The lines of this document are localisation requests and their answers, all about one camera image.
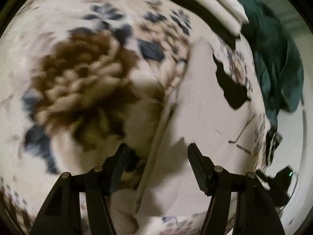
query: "navy leaf print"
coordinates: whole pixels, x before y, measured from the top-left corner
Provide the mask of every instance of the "navy leaf print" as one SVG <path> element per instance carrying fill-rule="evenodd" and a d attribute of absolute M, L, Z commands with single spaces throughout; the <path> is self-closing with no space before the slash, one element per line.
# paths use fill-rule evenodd
<path fill-rule="evenodd" d="M 173 10 L 171 10 L 172 11 L 172 13 L 174 14 L 174 15 L 176 15 L 177 17 L 179 17 L 179 15 L 175 12 L 175 11 L 173 11 Z"/>
<path fill-rule="evenodd" d="M 187 34 L 189 35 L 189 30 L 187 27 L 183 26 L 182 23 L 179 21 L 178 18 L 174 17 L 174 16 L 171 16 L 172 20 L 175 21 L 178 26 L 183 30 L 184 34 Z"/>
<path fill-rule="evenodd" d="M 106 11 L 107 14 L 115 14 L 117 12 L 117 9 L 116 8 L 112 8 L 110 9 L 109 11 Z"/>
<path fill-rule="evenodd" d="M 98 18 L 99 16 L 94 15 L 94 14 L 89 14 L 83 17 L 83 19 L 86 19 L 86 20 L 93 20 L 93 19 L 98 19 Z"/>
<path fill-rule="evenodd" d="M 40 102 L 40 98 L 35 95 L 34 92 L 28 90 L 21 97 L 23 109 L 27 111 L 29 114 L 35 113 L 35 108 L 38 102 Z"/>
<path fill-rule="evenodd" d="M 98 6 L 98 5 L 93 5 L 91 9 L 92 9 L 92 11 L 99 12 L 99 13 L 101 13 L 101 11 L 102 11 L 102 7 Z"/>
<path fill-rule="evenodd" d="M 188 24 L 187 21 L 184 21 L 184 23 L 185 23 L 185 25 L 186 25 L 189 29 L 191 29 L 191 26 Z"/>
<path fill-rule="evenodd" d="M 174 16 L 172 16 L 172 15 L 171 15 L 171 18 L 172 18 L 172 20 L 175 21 L 176 23 L 181 24 L 181 22 L 179 21 L 178 18 L 176 18 L 176 17 L 174 17 Z"/>
<path fill-rule="evenodd" d="M 89 29 L 89 28 L 86 28 L 86 27 L 77 27 L 77 28 L 74 28 L 72 30 L 69 30 L 68 31 L 70 34 L 74 34 L 74 33 L 93 33 L 93 30 Z"/>
<path fill-rule="evenodd" d="M 187 14 L 185 14 L 182 9 L 179 9 L 178 12 L 179 12 L 179 16 L 182 20 L 187 21 L 188 23 L 190 22 L 189 16 Z"/>
<path fill-rule="evenodd" d="M 179 24 L 179 27 L 183 30 L 184 34 L 189 36 L 189 30 L 187 27 L 183 26 L 182 24 Z"/>
<path fill-rule="evenodd" d="M 145 16 L 144 16 L 145 20 L 149 20 L 152 23 L 158 22 L 157 17 L 152 13 L 152 12 L 148 12 Z"/>
<path fill-rule="evenodd" d="M 151 59 L 161 62 L 165 58 L 160 45 L 157 42 L 147 42 L 139 39 L 140 52 L 144 59 Z"/>
<path fill-rule="evenodd" d="M 104 8 L 109 8 L 109 7 L 112 7 L 112 4 L 106 3 L 103 7 L 104 7 Z"/>
<path fill-rule="evenodd" d="M 114 32 L 115 38 L 120 42 L 121 46 L 124 46 L 128 37 L 133 34 L 131 25 L 123 25 L 120 29 L 116 29 Z"/>
<path fill-rule="evenodd" d="M 122 19 L 124 16 L 122 14 L 115 14 L 115 15 L 112 15 L 111 17 L 109 17 L 108 19 L 111 19 L 111 20 L 119 20 L 119 19 Z"/>
<path fill-rule="evenodd" d="M 177 224 L 177 225 L 182 225 L 182 224 L 184 224 L 184 222 L 178 222 L 177 221 L 177 217 L 162 217 L 162 222 L 163 223 L 167 223 L 167 222 L 170 222 L 170 221 L 172 221 L 172 220 L 174 220 L 175 221 L 175 223 Z"/>
<path fill-rule="evenodd" d="M 184 63 L 186 63 L 186 62 L 187 62 L 187 59 L 185 59 L 185 58 L 179 58 L 178 62 L 184 62 Z"/>
<path fill-rule="evenodd" d="M 24 150 L 33 156 L 43 158 L 47 163 L 47 172 L 59 173 L 51 154 L 50 139 L 45 135 L 43 127 L 34 125 L 26 132 Z"/>
<path fill-rule="evenodd" d="M 160 6 L 162 4 L 161 0 L 157 0 L 157 2 L 155 2 L 156 5 Z"/>
<path fill-rule="evenodd" d="M 167 18 L 166 18 L 164 15 L 162 15 L 162 14 L 159 14 L 159 15 L 157 16 L 157 19 L 158 19 L 159 21 L 167 20 Z"/>
<path fill-rule="evenodd" d="M 105 21 L 101 21 L 98 25 L 98 30 L 108 30 L 110 28 L 110 24 Z"/>

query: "metal pin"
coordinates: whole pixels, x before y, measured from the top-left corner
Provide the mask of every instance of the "metal pin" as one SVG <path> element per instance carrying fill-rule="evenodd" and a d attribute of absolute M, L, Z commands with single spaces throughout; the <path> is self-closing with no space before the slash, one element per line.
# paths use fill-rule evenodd
<path fill-rule="evenodd" d="M 62 175 L 61 175 L 61 177 L 62 177 L 63 179 L 68 178 L 68 177 L 69 177 L 69 173 L 68 173 L 68 172 L 63 172 Z"/>
<path fill-rule="evenodd" d="M 94 171 L 95 171 L 95 172 L 100 172 L 100 171 L 102 171 L 102 170 L 103 170 L 102 166 L 96 166 L 96 167 L 94 168 Z"/>
<path fill-rule="evenodd" d="M 222 172 L 222 171 L 223 171 L 223 167 L 221 167 L 221 166 L 215 166 L 215 167 L 214 167 L 214 170 L 215 170 L 216 172 Z"/>
<path fill-rule="evenodd" d="M 254 179 L 255 178 L 254 172 L 249 171 L 248 172 L 248 177 Z"/>

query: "wire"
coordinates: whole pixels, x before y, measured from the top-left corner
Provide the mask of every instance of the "wire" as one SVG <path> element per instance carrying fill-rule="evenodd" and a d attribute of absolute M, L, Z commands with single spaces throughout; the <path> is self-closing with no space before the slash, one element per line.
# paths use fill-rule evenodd
<path fill-rule="evenodd" d="M 293 191 L 292 191 L 292 194 L 291 194 L 289 200 L 287 201 L 286 205 L 277 213 L 278 215 L 280 214 L 280 212 L 282 212 L 282 211 L 284 210 L 284 208 L 285 208 L 285 207 L 287 206 L 287 204 L 290 202 L 291 197 L 292 197 L 293 194 L 295 193 L 295 189 L 296 189 L 296 187 L 297 187 L 297 185 L 298 185 L 299 174 L 298 174 L 298 172 L 294 172 L 293 175 L 294 175 L 294 174 L 297 175 L 297 179 L 296 179 L 296 181 L 295 181 L 295 187 L 294 187 L 294 189 L 293 189 Z"/>

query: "black robotic claw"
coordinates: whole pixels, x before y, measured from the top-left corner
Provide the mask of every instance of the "black robotic claw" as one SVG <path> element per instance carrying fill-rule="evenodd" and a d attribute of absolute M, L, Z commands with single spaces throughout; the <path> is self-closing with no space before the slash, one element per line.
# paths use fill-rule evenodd
<path fill-rule="evenodd" d="M 255 173 L 232 174 L 215 166 L 196 146 L 188 147 L 188 159 L 199 188 L 212 196 L 200 235 L 224 235 L 231 192 L 237 192 L 233 235 L 284 235 L 275 206 Z"/>
<path fill-rule="evenodd" d="M 118 190 L 129 154 L 128 146 L 121 144 L 114 156 L 86 174 L 64 172 L 43 203 L 30 235 L 82 235 L 79 192 L 86 193 L 92 234 L 115 235 L 105 197 Z"/>
<path fill-rule="evenodd" d="M 119 188 L 129 163 L 130 149 L 121 144 L 112 157 L 87 174 L 63 173 L 41 207 L 30 235 L 82 235 L 79 192 L 86 193 L 92 235 L 116 235 L 105 197 Z M 224 235 L 231 193 L 237 192 L 233 235 L 284 235 L 275 207 L 253 172 L 232 174 L 215 166 L 196 146 L 188 147 L 188 159 L 200 189 L 212 196 L 201 235 Z"/>

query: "dark cloth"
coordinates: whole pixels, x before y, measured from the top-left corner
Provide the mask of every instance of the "dark cloth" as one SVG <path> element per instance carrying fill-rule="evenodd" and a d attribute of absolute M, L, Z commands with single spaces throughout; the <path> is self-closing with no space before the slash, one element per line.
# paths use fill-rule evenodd
<path fill-rule="evenodd" d="M 303 88 L 301 57 L 291 35 L 273 11 L 259 0 L 239 0 L 249 24 L 241 33 L 248 40 L 262 91 L 266 115 L 274 126 L 280 109 L 296 111 Z"/>
<path fill-rule="evenodd" d="M 170 0 L 179 6 L 184 7 L 187 10 L 192 11 L 197 14 L 200 18 L 202 18 L 215 32 L 218 36 L 220 36 L 225 43 L 227 43 L 232 49 L 236 48 L 236 39 L 240 37 L 235 37 L 232 35 L 229 30 L 227 30 L 222 23 L 217 20 L 211 12 L 209 12 L 206 8 L 198 4 L 195 0 Z"/>

